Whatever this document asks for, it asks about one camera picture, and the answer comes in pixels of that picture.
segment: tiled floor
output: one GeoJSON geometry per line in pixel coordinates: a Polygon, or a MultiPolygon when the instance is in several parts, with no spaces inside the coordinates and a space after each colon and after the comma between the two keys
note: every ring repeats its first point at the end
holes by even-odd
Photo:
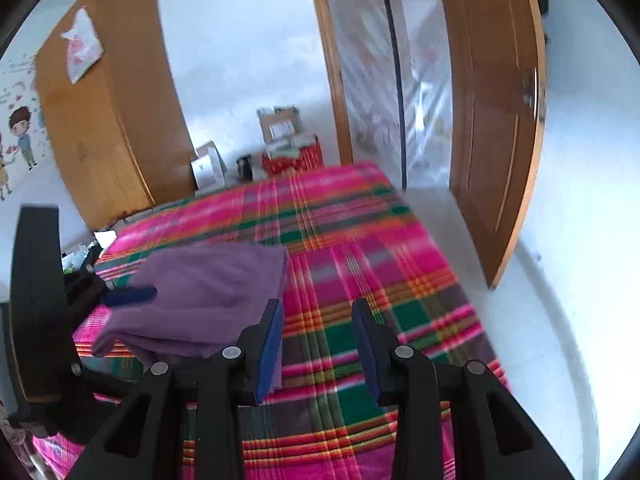
{"type": "Polygon", "coordinates": [[[405,200],[449,260],[502,363],[513,395],[545,434],[576,480],[597,471],[597,453],[582,437],[580,386],[548,310],[517,251],[496,290],[487,289],[478,256],[446,189],[411,189],[405,200]]]}

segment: baseboard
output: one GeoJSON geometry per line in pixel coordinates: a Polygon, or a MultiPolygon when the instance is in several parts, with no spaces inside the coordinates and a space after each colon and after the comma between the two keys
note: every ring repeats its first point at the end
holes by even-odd
{"type": "Polygon", "coordinates": [[[519,258],[527,277],[540,297],[551,325],[556,331],[562,352],[566,356],[569,374],[574,384],[575,399],[582,430],[582,478],[583,480],[597,480],[600,461],[598,418],[595,403],[593,402],[593,394],[591,393],[591,383],[582,353],[575,340],[574,331],[553,287],[521,242],[518,242],[514,256],[519,258]]]}

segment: colorful plaid blanket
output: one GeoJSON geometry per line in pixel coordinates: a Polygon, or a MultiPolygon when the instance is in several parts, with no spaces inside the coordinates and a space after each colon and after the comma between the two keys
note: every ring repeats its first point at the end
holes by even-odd
{"type": "MultiPolygon", "coordinates": [[[[396,411],[369,397],[350,324],[364,297],[402,342],[432,359],[479,358],[502,376],[476,312],[424,227],[372,164],[327,168],[185,201],[121,232],[97,264],[127,283],[153,251],[191,243],[255,241],[290,253],[284,293],[283,387],[258,408],[241,408],[249,479],[389,478],[396,411]]],[[[76,333],[85,363],[136,378],[141,364],[119,345],[92,358],[91,342],[109,311],[76,333]]],[[[444,462],[453,478],[448,406],[442,405],[444,462]]],[[[193,478],[194,407],[183,428],[183,478],[193,478]]],[[[65,475],[81,447],[56,436],[37,441],[65,475]]]]}

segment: wooden wardrobe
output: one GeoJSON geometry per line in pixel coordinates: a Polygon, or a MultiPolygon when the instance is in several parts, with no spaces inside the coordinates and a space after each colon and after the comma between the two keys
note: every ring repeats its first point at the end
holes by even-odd
{"type": "Polygon", "coordinates": [[[78,0],[36,56],[56,163],[92,230],[195,191],[195,151],[164,50],[157,0],[78,0]],[[104,54],[72,84],[67,40],[84,7],[104,54]]]}

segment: silver screw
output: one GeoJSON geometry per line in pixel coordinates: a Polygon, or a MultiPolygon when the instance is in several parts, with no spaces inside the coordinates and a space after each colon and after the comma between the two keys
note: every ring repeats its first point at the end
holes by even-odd
{"type": "Polygon", "coordinates": [[[236,357],[240,357],[242,350],[237,346],[228,346],[222,351],[222,357],[225,359],[235,359],[236,357]]]}
{"type": "Polygon", "coordinates": [[[484,363],[481,363],[480,361],[469,361],[466,364],[466,369],[473,375],[482,375],[486,370],[486,366],[484,366],[484,363]]]}
{"type": "Polygon", "coordinates": [[[414,349],[409,345],[396,346],[394,352],[401,359],[408,359],[409,357],[414,355],[414,349]]]}
{"type": "Polygon", "coordinates": [[[167,363],[165,363],[164,361],[158,361],[157,363],[154,363],[153,366],[151,367],[151,373],[153,375],[163,375],[167,373],[168,369],[169,369],[169,365],[167,363]]]}

